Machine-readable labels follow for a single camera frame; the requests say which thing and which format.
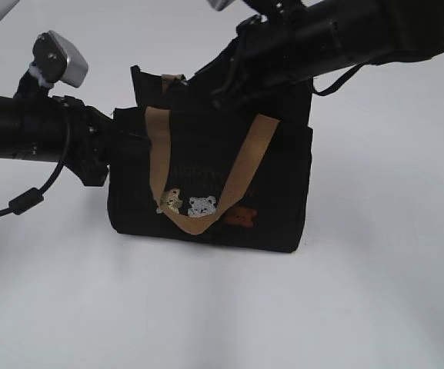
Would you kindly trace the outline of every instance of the black cable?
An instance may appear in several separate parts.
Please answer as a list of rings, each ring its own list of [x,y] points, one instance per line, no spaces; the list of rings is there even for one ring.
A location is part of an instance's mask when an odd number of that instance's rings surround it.
[[[314,87],[314,81],[311,80],[309,86],[311,88],[311,92],[318,96],[329,96],[330,94],[334,94],[337,92],[351,77],[357,74],[357,72],[364,66],[364,64],[358,64],[353,68],[350,68],[344,75],[336,80],[330,87],[328,87],[324,91],[317,91]]]
[[[59,175],[66,164],[66,158],[68,157],[69,149],[71,147],[71,122],[69,121],[69,117],[66,114],[65,109],[62,109],[65,124],[66,124],[66,137],[65,137],[65,145],[61,153],[61,157],[59,158],[59,162],[55,167],[55,170],[52,172],[49,179],[44,183],[40,189],[33,188],[16,199],[10,201],[8,208],[0,210],[0,218],[10,214],[23,214],[25,211],[33,208],[40,202],[44,200],[43,195],[47,192],[51,186],[56,182]]]
[[[68,157],[69,148],[71,147],[71,122],[69,121],[69,117],[66,114],[66,112],[63,109],[64,113],[64,119],[66,123],[66,139],[65,139],[65,147],[62,150],[61,157],[59,159],[58,165],[55,167],[55,170],[52,172],[49,179],[44,183],[42,187],[40,187],[40,192],[44,194],[47,192],[51,186],[56,182],[59,175],[61,174],[62,170],[65,167],[66,164],[66,158]]]

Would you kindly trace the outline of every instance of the bag handle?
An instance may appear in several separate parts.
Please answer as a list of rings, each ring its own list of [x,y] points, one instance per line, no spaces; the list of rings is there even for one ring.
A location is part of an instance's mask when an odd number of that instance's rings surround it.
[[[237,155],[216,212],[202,218],[190,218],[161,204],[170,168],[171,138],[170,111],[148,107],[145,113],[146,131],[152,142],[150,152],[150,187],[153,198],[167,215],[184,232],[192,235],[204,233],[213,223],[244,197],[261,164],[279,121],[265,115],[256,116]]]

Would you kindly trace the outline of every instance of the black cylinder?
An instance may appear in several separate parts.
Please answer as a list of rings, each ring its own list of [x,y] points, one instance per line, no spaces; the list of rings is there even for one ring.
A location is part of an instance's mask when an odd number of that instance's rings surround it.
[[[0,97],[0,158],[57,162],[65,140],[62,113],[50,98]]]

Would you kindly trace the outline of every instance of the white table surface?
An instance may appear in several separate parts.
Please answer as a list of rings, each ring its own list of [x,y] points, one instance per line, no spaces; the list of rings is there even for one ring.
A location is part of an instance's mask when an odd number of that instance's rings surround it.
[[[40,32],[91,65],[79,90],[134,105],[129,67],[185,73],[252,12],[204,0],[22,0],[0,24],[0,95]],[[326,86],[337,75],[322,77]],[[0,220],[0,368],[444,368],[444,55],[368,67],[316,98],[305,237],[291,255],[118,235],[107,188],[66,171]],[[0,208],[51,164],[0,161]]]

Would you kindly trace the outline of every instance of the bear patch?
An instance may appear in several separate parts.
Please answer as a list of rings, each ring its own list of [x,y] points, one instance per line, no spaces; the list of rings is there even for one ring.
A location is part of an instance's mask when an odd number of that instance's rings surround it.
[[[184,201],[179,200],[179,195],[181,194],[181,190],[178,188],[173,188],[170,191],[164,192],[162,195],[162,199],[160,200],[160,205],[167,204],[170,210],[179,214],[179,209],[182,207]],[[161,208],[157,209],[157,214],[162,214],[163,210]]]
[[[256,210],[246,208],[245,206],[232,206],[223,216],[223,222],[228,225],[235,225],[244,228],[254,227],[252,219],[258,214]]]
[[[202,218],[206,215],[214,214],[216,211],[216,198],[210,196],[209,198],[190,198],[189,204],[191,208],[188,209],[188,216],[190,218]]]

